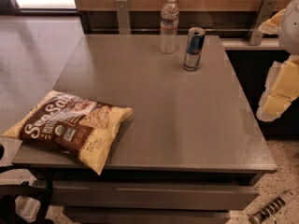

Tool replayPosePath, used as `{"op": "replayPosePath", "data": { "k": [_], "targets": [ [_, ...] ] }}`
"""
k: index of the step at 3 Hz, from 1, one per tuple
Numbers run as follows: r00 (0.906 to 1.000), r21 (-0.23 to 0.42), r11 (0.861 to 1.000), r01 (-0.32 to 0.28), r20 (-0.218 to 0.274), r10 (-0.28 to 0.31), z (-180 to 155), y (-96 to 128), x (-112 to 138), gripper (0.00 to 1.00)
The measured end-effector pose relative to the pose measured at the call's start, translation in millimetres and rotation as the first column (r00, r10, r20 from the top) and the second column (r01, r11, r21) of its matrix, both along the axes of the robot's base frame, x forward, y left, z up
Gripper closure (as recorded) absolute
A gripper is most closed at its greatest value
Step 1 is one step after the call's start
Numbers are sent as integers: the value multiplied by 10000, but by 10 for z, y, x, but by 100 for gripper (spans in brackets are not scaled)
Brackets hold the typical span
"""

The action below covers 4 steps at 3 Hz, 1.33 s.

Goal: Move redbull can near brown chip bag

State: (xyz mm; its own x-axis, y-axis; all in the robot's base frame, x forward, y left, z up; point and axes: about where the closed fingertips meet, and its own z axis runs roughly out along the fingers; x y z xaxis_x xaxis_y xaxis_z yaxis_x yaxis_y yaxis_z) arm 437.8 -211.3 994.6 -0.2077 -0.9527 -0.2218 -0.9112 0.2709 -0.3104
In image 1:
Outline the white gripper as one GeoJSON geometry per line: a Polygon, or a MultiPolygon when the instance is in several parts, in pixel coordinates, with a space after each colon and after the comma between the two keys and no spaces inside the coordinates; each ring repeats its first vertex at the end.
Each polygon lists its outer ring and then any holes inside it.
{"type": "Polygon", "coordinates": [[[281,117],[299,97],[299,0],[291,2],[271,18],[263,21],[258,31],[278,35],[279,45],[291,56],[284,63],[273,62],[265,81],[256,116],[270,122],[281,117]]]}

